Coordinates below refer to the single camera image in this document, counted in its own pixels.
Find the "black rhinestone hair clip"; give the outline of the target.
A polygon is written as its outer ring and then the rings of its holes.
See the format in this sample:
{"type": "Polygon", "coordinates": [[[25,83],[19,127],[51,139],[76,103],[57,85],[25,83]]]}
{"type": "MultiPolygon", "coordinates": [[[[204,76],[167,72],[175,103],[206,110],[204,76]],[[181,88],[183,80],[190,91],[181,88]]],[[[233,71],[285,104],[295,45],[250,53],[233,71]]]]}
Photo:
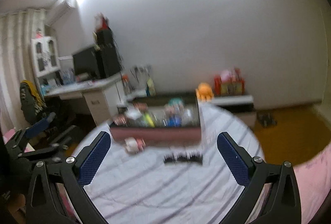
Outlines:
{"type": "Polygon", "coordinates": [[[169,154],[164,157],[164,164],[168,163],[197,163],[203,164],[203,155],[200,152],[169,154]]]}

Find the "pink white block toy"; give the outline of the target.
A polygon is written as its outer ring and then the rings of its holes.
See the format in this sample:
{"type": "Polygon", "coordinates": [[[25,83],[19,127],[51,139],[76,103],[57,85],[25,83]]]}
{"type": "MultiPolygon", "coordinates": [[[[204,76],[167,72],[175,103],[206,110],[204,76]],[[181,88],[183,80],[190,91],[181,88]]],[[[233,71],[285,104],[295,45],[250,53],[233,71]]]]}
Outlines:
{"type": "Polygon", "coordinates": [[[125,139],[125,149],[129,154],[137,154],[142,152],[146,147],[143,139],[127,138],[125,139]]]}

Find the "pink pillow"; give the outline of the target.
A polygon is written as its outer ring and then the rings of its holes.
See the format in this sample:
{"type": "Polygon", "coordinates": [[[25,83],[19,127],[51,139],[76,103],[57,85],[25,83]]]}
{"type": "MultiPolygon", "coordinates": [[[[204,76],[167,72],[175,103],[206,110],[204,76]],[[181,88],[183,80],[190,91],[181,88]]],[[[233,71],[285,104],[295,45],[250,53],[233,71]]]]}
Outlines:
{"type": "Polygon", "coordinates": [[[301,200],[301,222],[309,223],[330,192],[330,145],[294,167],[301,200]]]}

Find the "white glass door cabinet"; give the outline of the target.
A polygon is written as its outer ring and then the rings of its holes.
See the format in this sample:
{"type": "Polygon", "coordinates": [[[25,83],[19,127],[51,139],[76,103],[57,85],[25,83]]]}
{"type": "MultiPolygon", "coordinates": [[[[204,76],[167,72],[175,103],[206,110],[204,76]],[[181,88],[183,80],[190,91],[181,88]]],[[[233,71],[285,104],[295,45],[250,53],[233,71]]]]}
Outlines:
{"type": "Polygon", "coordinates": [[[31,40],[32,66],[37,78],[44,77],[56,71],[61,66],[59,63],[56,39],[45,36],[31,40]]]}

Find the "white desk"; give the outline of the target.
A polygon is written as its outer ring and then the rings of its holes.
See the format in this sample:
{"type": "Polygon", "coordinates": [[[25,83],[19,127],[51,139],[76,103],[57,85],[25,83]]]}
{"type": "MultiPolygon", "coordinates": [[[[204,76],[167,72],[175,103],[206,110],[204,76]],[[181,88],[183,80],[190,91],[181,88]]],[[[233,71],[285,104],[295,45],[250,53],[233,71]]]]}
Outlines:
{"type": "Polygon", "coordinates": [[[100,125],[118,113],[117,106],[125,99],[122,74],[61,86],[50,90],[44,97],[59,97],[62,100],[83,98],[95,124],[100,125]]]}

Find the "black computer monitor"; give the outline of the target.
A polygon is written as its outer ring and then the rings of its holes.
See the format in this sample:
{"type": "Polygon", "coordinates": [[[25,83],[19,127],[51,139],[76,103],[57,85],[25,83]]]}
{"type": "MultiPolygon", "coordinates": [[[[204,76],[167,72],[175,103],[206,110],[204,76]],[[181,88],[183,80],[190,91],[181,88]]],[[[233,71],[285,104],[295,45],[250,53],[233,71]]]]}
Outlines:
{"type": "Polygon", "coordinates": [[[99,67],[95,46],[87,47],[72,55],[73,69],[76,76],[86,73],[93,79],[99,79],[99,67]]]}

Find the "striped white bed quilt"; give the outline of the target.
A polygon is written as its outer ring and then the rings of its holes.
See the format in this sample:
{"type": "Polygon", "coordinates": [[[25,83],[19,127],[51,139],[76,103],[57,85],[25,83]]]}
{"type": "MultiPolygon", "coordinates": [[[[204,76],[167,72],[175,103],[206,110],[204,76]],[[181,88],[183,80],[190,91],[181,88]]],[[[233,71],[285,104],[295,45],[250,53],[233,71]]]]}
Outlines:
{"type": "Polygon", "coordinates": [[[129,155],[111,144],[87,195],[108,223],[219,223],[243,191],[217,149],[226,131],[252,156],[263,150],[251,129],[232,113],[200,104],[201,142],[195,146],[147,146],[129,155]],[[168,163],[166,155],[200,152],[203,164],[168,163]]]}

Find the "white black nightstand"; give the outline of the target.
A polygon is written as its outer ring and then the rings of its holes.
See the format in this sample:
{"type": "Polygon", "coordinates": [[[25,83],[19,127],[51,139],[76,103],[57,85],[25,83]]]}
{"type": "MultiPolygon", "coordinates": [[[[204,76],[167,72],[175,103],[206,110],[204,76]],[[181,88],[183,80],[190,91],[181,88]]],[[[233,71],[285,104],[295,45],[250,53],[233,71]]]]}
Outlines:
{"type": "Polygon", "coordinates": [[[256,123],[257,112],[252,95],[215,97],[208,104],[227,110],[243,121],[250,129],[256,123]]]}

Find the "black speaker tower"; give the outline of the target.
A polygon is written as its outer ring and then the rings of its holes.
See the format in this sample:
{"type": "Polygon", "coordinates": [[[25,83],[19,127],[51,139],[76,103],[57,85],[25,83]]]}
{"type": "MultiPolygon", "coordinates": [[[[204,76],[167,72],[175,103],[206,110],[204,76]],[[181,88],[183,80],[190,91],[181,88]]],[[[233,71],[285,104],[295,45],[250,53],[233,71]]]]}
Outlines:
{"type": "Polygon", "coordinates": [[[106,79],[121,71],[117,51],[114,46],[99,46],[96,51],[99,78],[106,79]]]}

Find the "beige curtain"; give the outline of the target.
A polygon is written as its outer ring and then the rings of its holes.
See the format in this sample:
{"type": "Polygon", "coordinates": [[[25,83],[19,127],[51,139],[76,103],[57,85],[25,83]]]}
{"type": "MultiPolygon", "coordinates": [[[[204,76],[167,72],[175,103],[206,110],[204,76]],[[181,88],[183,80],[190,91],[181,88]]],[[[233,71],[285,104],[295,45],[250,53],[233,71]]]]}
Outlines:
{"type": "Polygon", "coordinates": [[[1,15],[1,131],[29,124],[21,111],[20,82],[34,81],[31,40],[45,34],[45,9],[1,15]]]}

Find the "small upper black speaker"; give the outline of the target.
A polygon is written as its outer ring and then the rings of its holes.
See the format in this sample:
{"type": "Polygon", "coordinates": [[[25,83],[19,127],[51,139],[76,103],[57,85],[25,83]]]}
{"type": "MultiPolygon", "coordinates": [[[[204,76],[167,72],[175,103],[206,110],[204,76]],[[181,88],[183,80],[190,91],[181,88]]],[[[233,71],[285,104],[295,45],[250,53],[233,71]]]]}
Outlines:
{"type": "Polygon", "coordinates": [[[113,33],[110,28],[101,29],[96,33],[96,43],[99,46],[113,46],[113,33]]]}

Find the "red toy crate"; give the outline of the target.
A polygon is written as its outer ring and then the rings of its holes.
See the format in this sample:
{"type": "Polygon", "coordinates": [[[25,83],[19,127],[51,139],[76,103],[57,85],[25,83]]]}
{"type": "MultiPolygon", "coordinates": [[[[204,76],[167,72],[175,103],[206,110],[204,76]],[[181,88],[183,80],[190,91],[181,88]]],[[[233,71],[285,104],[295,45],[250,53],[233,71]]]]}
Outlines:
{"type": "Polygon", "coordinates": [[[245,80],[239,68],[226,69],[214,76],[216,96],[239,96],[245,94],[245,80]]]}

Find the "orange plush toy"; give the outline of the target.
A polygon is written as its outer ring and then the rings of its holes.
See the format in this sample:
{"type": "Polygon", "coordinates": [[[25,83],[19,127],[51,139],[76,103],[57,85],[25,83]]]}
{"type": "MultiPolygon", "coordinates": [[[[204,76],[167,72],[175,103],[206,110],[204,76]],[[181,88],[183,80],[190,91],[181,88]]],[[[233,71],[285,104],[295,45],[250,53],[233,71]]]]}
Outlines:
{"type": "Polygon", "coordinates": [[[212,88],[207,83],[200,83],[196,89],[196,97],[200,101],[210,101],[214,98],[212,88]]]}

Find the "pink black storage box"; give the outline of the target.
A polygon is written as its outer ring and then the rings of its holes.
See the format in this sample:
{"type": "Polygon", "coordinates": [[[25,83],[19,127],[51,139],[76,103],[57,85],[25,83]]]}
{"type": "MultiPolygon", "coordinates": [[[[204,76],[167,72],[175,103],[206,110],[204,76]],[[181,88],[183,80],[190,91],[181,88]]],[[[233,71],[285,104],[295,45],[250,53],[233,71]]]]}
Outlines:
{"type": "Polygon", "coordinates": [[[109,126],[113,139],[118,142],[127,138],[168,144],[201,141],[200,112],[193,93],[136,97],[118,111],[109,126]]]}

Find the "white air conditioner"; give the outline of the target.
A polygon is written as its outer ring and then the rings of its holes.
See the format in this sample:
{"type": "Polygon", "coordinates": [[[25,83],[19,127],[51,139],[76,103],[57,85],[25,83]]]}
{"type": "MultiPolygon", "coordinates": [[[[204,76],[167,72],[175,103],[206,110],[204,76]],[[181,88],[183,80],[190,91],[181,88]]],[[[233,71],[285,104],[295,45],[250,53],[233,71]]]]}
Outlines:
{"type": "Polygon", "coordinates": [[[47,12],[45,25],[52,26],[65,14],[77,8],[76,0],[58,0],[47,12]]]}

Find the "white wall socket strip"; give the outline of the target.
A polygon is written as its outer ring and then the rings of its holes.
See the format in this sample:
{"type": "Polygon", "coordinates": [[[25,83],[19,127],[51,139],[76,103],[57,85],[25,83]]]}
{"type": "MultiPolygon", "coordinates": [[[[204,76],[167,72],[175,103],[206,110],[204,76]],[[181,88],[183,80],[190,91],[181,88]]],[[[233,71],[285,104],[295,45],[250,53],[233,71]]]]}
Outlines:
{"type": "Polygon", "coordinates": [[[135,65],[131,68],[131,73],[135,76],[138,76],[139,73],[150,75],[151,65],[135,65]]]}

